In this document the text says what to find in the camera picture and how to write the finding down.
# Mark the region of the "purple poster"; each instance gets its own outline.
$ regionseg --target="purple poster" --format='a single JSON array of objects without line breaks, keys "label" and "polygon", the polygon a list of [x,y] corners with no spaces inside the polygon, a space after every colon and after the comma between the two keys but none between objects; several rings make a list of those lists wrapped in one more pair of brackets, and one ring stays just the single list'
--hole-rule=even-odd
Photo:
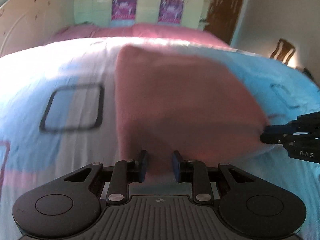
[{"label": "purple poster", "polygon": [[159,22],[179,24],[183,11],[183,0],[161,0]]},{"label": "purple poster", "polygon": [[137,0],[112,0],[112,20],[134,20]]}]

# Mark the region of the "pink cloth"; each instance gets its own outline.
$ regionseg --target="pink cloth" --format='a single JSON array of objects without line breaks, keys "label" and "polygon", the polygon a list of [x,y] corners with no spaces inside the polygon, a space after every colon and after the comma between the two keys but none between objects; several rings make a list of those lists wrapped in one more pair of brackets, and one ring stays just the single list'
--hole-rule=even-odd
[{"label": "pink cloth", "polygon": [[153,25],[146,23],[139,23],[131,27],[119,28],[99,28],[98,26],[91,24],[75,25],[62,29],[55,34],[48,43],[79,38],[99,37],[169,38],[210,46],[230,47],[228,44],[208,32],[202,32],[185,27]]},{"label": "pink cloth", "polygon": [[115,101],[122,159],[150,154],[148,177],[171,170],[171,154],[216,166],[264,148],[267,118],[219,62],[124,47],[117,59]]}]

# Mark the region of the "chair backrest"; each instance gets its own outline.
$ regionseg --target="chair backrest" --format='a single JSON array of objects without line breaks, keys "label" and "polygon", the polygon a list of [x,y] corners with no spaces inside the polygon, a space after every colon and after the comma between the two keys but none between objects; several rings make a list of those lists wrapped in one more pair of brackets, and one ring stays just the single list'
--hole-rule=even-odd
[{"label": "chair backrest", "polygon": [[288,64],[289,60],[292,58],[293,54],[296,52],[296,48],[289,43],[288,41],[284,39],[279,39],[276,50],[271,54],[270,58],[274,58],[276,60],[281,61],[284,64]]}]

